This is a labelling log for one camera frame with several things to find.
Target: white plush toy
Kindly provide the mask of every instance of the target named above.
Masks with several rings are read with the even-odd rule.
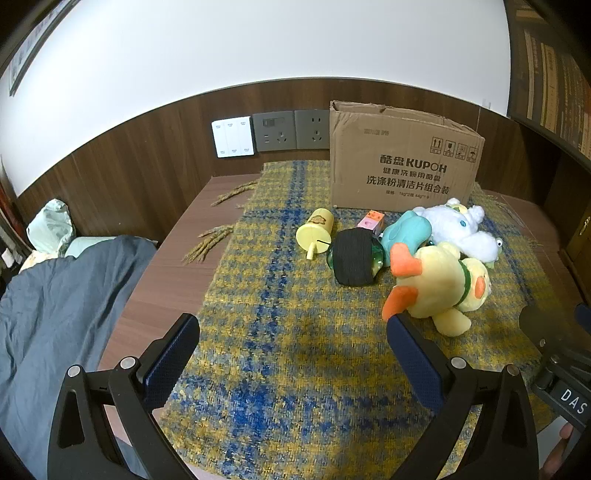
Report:
[[[503,240],[478,231],[478,224],[484,219],[481,206],[466,208],[458,199],[452,198],[445,205],[416,207],[413,212],[429,220],[433,230],[431,240],[435,245],[449,242],[467,257],[476,258],[489,268],[498,260]]]

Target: human hand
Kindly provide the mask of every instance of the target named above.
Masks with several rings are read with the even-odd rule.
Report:
[[[554,449],[548,455],[548,458],[544,462],[540,470],[540,480],[548,480],[558,471],[562,465],[562,455],[566,448],[566,444],[569,442],[569,438],[573,433],[573,426],[570,423],[565,423],[560,429],[560,441],[556,444]]]

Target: yellow and blue plaid blanket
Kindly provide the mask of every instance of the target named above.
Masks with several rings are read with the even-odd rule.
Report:
[[[484,230],[503,253],[492,294],[458,338],[415,320],[422,334],[474,368],[517,365],[530,380],[539,354],[518,328],[528,303],[557,307],[529,240],[476,186]],[[431,415],[420,406],[386,340],[381,307],[389,271],[367,287],[336,284],[325,255],[306,260],[296,230],[330,205],[329,163],[266,164],[199,313],[201,341],[160,419],[179,455],[241,479],[390,478]],[[333,233],[365,211],[332,209]],[[387,223],[399,213],[387,214]],[[552,418],[532,397],[539,427]],[[457,466],[476,423],[466,422],[446,471]]]

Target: pillow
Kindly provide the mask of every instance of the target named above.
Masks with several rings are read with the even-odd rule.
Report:
[[[92,245],[104,242],[105,240],[113,240],[114,236],[79,236],[72,240],[68,250],[66,250],[66,256],[71,255],[72,257],[78,258],[80,254]]]
[[[35,250],[62,257],[76,236],[68,206],[58,199],[47,202],[29,223],[27,236]]]

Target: bookshelf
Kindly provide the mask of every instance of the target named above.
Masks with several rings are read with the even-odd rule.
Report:
[[[557,31],[524,0],[505,0],[511,42],[508,116],[591,171],[591,86]]]

